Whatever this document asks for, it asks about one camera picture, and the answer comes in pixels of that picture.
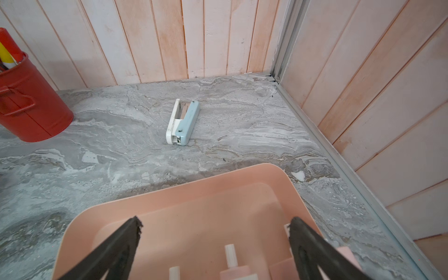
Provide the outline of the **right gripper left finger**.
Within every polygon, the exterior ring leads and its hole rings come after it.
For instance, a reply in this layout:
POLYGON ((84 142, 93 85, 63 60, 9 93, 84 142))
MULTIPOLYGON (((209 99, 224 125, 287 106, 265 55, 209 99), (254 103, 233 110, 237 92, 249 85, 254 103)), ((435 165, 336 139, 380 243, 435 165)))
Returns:
POLYGON ((128 219, 105 241, 60 278, 62 280, 127 280, 141 238, 142 222, 128 219))

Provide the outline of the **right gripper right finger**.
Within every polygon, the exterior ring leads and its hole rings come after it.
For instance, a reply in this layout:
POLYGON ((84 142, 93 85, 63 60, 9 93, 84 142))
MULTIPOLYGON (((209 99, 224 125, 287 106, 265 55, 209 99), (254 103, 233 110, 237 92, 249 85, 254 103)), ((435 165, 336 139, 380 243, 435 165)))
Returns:
POLYGON ((327 243, 300 217, 289 225, 289 243, 301 280, 369 280, 370 277, 327 243))

